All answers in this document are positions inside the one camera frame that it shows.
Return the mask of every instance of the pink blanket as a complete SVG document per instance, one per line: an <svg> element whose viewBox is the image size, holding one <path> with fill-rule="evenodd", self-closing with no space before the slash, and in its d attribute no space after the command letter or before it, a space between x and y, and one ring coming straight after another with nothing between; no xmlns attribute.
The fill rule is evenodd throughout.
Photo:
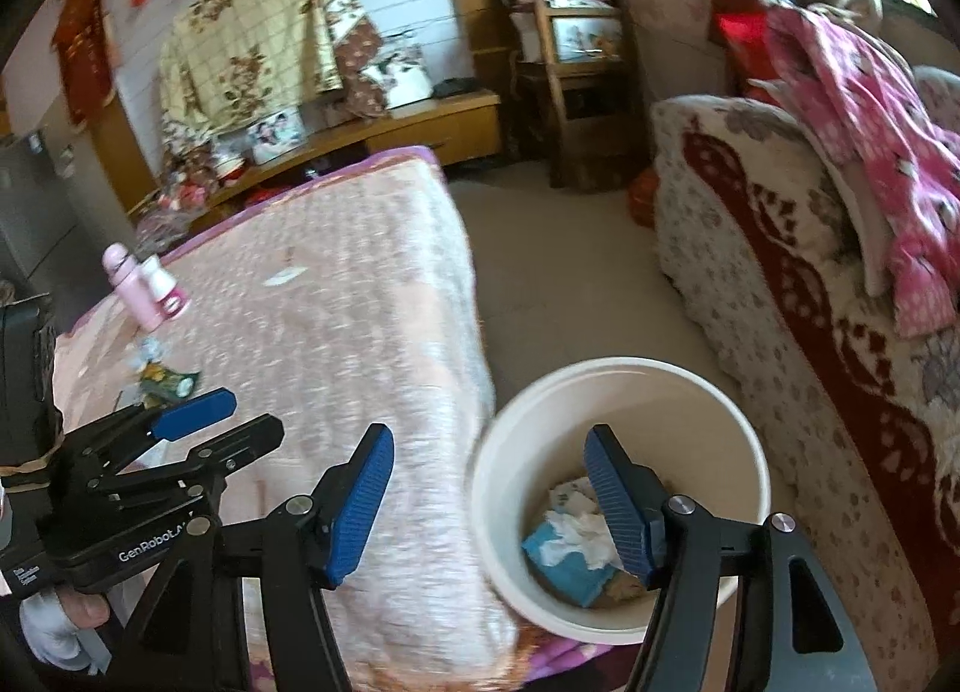
<svg viewBox="0 0 960 692"><path fill-rule="evenodd" d="M808 10L768 14L767 47L834 163L857 156L894 231L896 332L957 320L960 137L934 125L907 75L864 38Z"/></svg>

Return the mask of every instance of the white trash can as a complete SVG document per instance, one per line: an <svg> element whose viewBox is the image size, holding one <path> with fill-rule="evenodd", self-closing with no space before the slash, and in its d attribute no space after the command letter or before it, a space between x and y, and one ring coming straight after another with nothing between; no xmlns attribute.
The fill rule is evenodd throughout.
<svg viewBox="0 0 960 692"><path fill-rule="evenodd" d="M757 434L728 397L691 372L649 358L598 358L547 375L493 420L477 452L470 516L487 573L521 616L584 643L642 642L656 593L580 609L534 579L520 543L542 520L551 487L586 474L584 440L611 426L638 465L715 516L761 523L770 473ZM717 606L736 591L723 579Z"/></svg>

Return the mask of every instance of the metal screw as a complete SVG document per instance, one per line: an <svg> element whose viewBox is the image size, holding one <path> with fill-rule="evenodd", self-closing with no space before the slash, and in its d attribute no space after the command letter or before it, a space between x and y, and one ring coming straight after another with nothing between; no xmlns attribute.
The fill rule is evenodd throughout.
<svg viewBox="0 0 960 692"><path fill-rule="evenodd" d="M186 534L192 534L193 537L199 537L202 534L206 534L206 531L210 529L210 520L206 516L197 516L195 519L190 519L186 525Z"/></svg>
<svg viewBox="0 0 960 692"><path fill-rule="evenodd" d="M287 500L287 513L291 516L302 516L304 513L310 513L310 508L313 508L313 500L305 494Z"/></svg>
<svg viewBox="0 0 960 692"><path fill-rule="evenodd" d="M797 522L789 513L774 513L770 517L770 523L780 532L793 532L797 529Z"/></svg>
<svg viewBox="0 0 960 692"><path fill-rule="evenodd" d="M666 501L666 504L669 505L673 513L680 513L682 516L689 516L697 508L697 504L685 494L673 495Z"/></svg>

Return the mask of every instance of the gray refrigerator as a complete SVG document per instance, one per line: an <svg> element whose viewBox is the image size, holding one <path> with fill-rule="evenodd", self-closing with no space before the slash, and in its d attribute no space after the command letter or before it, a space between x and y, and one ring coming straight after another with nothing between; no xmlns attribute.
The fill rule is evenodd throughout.
<svg viewBox="0 0 960 692"><path fill-rule="evenodd" d="M69 332L109 294L100 251L56 176L40 132L0 144L0 277L17 299L53 295L56 327Z"/></svg>

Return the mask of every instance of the floor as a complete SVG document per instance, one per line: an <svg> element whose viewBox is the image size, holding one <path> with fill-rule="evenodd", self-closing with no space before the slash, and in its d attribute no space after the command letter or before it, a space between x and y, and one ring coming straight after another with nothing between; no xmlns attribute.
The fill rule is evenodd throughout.
<svg viewBox="0 0 960 692"><path fill-rule="evenodd" d="M738 402L736 383L659 271L654 232L630 219L624 192L551 190L538 161L459 177L450 191L473 250L498 408L537 378L601 356L670 361ZM791 510L776 471L771 479L774 510ZM735 616L736 599L717 612L703 692L724 689Z"/></svg>

